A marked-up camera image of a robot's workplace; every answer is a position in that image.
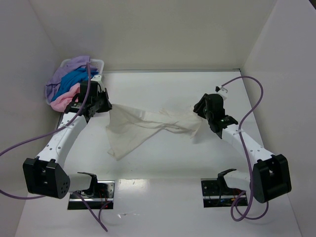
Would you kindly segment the white t shirt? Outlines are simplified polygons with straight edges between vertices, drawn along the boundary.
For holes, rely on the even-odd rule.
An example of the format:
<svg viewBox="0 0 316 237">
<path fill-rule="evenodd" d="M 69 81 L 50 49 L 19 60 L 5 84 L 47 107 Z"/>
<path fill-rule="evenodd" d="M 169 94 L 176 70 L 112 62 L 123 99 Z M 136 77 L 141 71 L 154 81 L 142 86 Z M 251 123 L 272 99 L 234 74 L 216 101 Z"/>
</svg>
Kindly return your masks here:
<svg viewBox="0 0 316 237">
<path fill-rule="evenodd" d="M 188 133 L 194 137 L 202 118 L 194 112 L 172 112 L 161 109 L 158 113 L 114 104 L 109 111 L 106 126 L 110 149 L 108 154 L 120 160 L 162 130 L 174 134 Z"/>
</svg>

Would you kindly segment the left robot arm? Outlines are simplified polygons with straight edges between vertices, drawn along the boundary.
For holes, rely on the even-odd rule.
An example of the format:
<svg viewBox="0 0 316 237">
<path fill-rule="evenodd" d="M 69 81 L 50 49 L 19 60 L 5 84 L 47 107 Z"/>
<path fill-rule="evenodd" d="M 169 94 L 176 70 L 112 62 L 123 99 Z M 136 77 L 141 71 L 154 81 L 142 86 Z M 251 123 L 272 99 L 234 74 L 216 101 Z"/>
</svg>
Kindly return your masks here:
<svg viewBox="0 0 316 237">
<path fill-rule="evenodd" d="M 23 163 L 28 192 L 58 199 L 76 191 L 93 193 L 97 187 L 95 174 L 78 171 L 68 175 L 63 168 L 70 149 L 90 119 L 111 109 L 101 76 L 81 82 L 79 93 L 65 109 L 59 131 L 35 158 L 27 158 Z"/>
</svg>

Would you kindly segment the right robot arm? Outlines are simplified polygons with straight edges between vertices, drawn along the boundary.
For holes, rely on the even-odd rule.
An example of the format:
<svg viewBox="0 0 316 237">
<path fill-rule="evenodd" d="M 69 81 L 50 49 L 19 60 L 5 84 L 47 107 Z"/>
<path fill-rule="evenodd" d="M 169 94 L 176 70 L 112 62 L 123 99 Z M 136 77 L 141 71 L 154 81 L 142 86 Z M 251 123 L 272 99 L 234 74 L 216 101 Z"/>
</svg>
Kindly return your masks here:
<svg viewBox="0 0 316 237">
<path fill-rule="evenodd" d="M 221 193 L 229 189 L 249 190 L 259 203 L 265 203 L 291 192 L 288 160 L 261 147 L 238 122 L 225 113 L 224 99 L 219 94 L 204 94 L 194 105 L 194 113 L 206 119 L 212 132 L 230 144 L 242 157 L 250 161 L 250 173 L 231 168 L 218 173 Z"/>
</svg>

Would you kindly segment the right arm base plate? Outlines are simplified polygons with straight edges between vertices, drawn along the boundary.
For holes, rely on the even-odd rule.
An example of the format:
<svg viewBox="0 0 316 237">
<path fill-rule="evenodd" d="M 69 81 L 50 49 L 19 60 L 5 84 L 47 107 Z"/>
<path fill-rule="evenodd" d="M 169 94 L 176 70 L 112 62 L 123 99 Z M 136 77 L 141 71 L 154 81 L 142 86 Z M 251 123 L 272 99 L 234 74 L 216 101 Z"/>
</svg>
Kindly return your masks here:
<svg viewBox="0 0 316 237">
<path fill-rule="evenodd" d="M 204 208 L 231 207 L 239 194 L 240 189 L 228 188 L 222 192 L 215 178 L 201 179 L 201 189 Z"/>
</svg>

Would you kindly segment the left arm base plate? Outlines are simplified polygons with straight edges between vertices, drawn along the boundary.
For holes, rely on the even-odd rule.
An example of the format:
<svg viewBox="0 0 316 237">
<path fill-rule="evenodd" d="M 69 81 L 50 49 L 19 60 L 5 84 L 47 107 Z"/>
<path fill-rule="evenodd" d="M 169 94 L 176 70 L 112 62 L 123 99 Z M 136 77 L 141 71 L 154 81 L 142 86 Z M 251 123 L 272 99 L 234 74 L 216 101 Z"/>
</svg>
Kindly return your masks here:
<svg viewBox="0 0 316 237">
<path fill-rule="evenodd" d="M 77 193 L 86 201 L 92 210 L 99 210 L 102 206 L 104 209 L 113 209 L 115 181 L 97 181 L 94 190 L 77 191 Z M 68 201 L 68 210 L 85 210 L 86 205 L 80 197 L 75 194 L 70 194 Z"/>
</svg>

